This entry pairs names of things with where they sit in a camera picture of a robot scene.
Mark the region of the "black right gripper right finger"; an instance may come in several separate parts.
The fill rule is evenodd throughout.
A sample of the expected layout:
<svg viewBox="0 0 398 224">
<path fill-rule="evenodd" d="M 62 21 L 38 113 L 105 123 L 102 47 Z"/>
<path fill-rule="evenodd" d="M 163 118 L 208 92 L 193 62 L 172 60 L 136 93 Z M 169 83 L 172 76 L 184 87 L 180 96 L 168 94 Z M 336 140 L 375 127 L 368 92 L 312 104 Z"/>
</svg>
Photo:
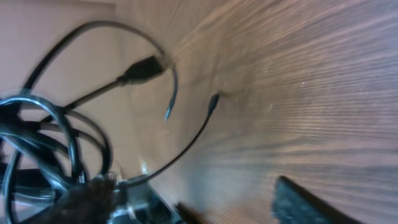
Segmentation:
<svg viewBox="0 0 398 224">
<path fill-rule="evenodd" d="M 271 215 L 280 224 L 360 224 L 283 175 L 275 184 Z"/>
</svg>

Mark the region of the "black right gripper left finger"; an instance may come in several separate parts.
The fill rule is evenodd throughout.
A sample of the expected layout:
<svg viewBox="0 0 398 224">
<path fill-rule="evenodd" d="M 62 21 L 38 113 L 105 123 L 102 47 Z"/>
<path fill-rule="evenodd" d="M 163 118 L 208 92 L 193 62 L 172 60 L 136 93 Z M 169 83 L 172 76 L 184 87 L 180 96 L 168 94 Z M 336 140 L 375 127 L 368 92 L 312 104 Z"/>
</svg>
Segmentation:
<svg viewBox="0 0 398 224">
<path fill-rule="evenodd" d="M 105 224 L 116 208 L 116 180 L 103 177 L 70 189 L 55 205 L 33 218 L 36 224 Z"/>
</svg>

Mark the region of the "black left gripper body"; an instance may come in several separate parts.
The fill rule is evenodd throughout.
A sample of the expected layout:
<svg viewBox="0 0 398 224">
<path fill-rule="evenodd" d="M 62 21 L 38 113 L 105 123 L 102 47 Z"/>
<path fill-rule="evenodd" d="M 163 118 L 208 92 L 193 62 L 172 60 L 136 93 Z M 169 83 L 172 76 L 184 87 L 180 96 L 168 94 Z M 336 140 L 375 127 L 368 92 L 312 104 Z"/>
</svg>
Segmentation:
<svg viewBox="0 0 398 224">
<path fill-rule="evenodd" d="M 133 185 L 136 177 L 120 181 L 110 224 L 202 224 L 200 217 L 181 203 L 168 205 L 148 184 Z"/>
</svg>

